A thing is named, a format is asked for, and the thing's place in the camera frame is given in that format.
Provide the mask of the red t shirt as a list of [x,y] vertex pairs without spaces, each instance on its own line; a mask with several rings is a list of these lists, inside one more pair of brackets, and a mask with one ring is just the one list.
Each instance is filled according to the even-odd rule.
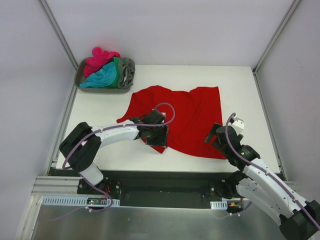
[[197,87],[190,91],[174,91],[155,85],[131,95],[128,109],[118,123],[141,117],[154,108],[166,114],[168,147],[183,154],[209,159],[224,156],[205,143],[212,126],[222,124],[222,108],[218,87]]

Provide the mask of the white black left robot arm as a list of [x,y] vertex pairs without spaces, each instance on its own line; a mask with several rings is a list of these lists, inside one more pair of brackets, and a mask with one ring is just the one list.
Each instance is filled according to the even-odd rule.
[[169,127],[165,125],[165,118],[164,113],[153,109],[148,115],[105,127],[93,127],[81,122],[63,140],[59,150],[69,167],[87,180],[89,190],[99,195],[106,188],[105,177],[94,163],[99,149],[138,139],[151,147],[166,148]]

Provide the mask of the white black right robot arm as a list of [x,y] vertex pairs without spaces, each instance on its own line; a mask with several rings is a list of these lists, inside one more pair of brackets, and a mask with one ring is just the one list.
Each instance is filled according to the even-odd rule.
[[274,220],[285,239],[308,240],[320,230],[320,204],[299,195],[270,170],[256,150],[241,144],[239,130],[235,122],[215,123],[205,139],[237,168],[214,188],[215,193],[224,199],[248,199]]

